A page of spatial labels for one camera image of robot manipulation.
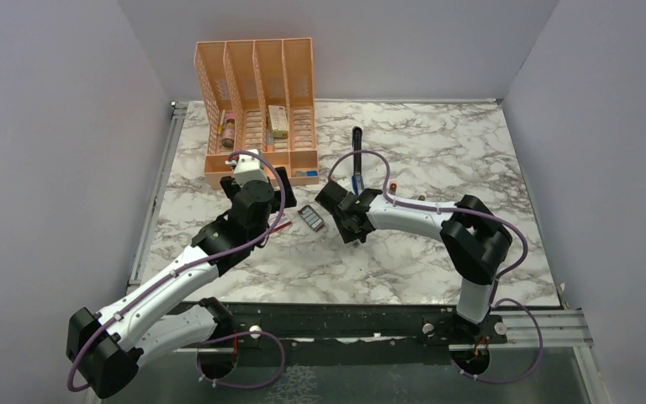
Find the red staple box sleeve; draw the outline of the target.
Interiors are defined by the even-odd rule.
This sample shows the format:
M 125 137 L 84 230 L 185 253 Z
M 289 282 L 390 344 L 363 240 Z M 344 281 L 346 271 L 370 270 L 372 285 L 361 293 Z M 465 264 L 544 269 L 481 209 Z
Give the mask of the red staple box sleeve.
M 289 227 L 291 225 L 292 225 L 291 221 L 281 221 L 273 228 L 273 232 L 280 231 L 283 228 Z

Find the staple tray with staples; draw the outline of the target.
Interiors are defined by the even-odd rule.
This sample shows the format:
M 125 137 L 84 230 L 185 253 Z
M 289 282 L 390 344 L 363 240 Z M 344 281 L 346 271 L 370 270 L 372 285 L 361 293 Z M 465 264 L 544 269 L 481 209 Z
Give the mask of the staple tray with staples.
M 318 232 L 325 227 L 322 216 L 311 205 L 304 205 L 299 216 L 312 231 Z

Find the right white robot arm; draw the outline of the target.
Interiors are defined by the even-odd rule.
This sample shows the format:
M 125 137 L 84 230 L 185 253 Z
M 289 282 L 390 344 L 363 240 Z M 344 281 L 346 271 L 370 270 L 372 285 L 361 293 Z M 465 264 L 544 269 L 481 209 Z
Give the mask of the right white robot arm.
M 366 242 L 369 233 L 382 230 L 442 242 L 463 278 L 453 335 L 471 343 L 485 332 L 495 276 L 512 236 L 479 198 L 465 195 L 457 203 L 395 199 L 379 189 L 354 194 L 330 181 L 315 201 L 331 214 L 345 243 Z

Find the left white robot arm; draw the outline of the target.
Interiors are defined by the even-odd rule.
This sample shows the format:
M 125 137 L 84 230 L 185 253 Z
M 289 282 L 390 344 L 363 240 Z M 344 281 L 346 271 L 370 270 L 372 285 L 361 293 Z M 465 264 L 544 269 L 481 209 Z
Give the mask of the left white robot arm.
M 221 345 L 230 322 L 207 306 L 171 320 L 166 314 L 195 290 L 214 282 L 262 248 L 294 207 L 285 167 L 275 167 L 257 150 L 228 157 L 232 175 L 220 182 L 230 208 L 200 229 L 164 269 L 135 290 L 98 311 L 83 307 L 68 322 L 66 356 L 71 361 L 66 386 L 92 390 L 101 399 L 127 386 L 142 365 L 190 343 Z

